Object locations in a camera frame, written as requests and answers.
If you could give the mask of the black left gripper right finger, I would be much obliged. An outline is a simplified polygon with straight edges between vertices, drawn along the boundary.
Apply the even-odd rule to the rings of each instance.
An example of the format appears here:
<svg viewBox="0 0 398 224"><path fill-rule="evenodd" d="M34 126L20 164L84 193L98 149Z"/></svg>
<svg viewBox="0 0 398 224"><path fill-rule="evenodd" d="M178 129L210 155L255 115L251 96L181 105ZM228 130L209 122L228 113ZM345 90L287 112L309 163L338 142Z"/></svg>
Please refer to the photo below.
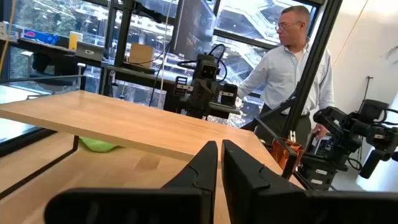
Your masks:
<svg viewBox="0 0 398 224"><path fill-rule="evenodd" d="M397 223L397 194L304 190L224 140L222 179L231 223Z"/></svg>

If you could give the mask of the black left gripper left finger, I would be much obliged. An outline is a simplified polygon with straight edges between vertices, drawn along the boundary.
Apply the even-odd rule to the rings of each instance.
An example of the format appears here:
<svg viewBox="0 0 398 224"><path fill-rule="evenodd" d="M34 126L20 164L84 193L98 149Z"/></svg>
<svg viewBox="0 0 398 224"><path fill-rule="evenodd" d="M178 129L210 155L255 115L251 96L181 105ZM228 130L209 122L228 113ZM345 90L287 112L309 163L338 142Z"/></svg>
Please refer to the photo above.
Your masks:
<svg viewBox="0 0 398 224"><path fill-rule="evenodd" d="M212 223L218 147L208 141L159 189L75 188L52 197L46 223Z"/></svg>

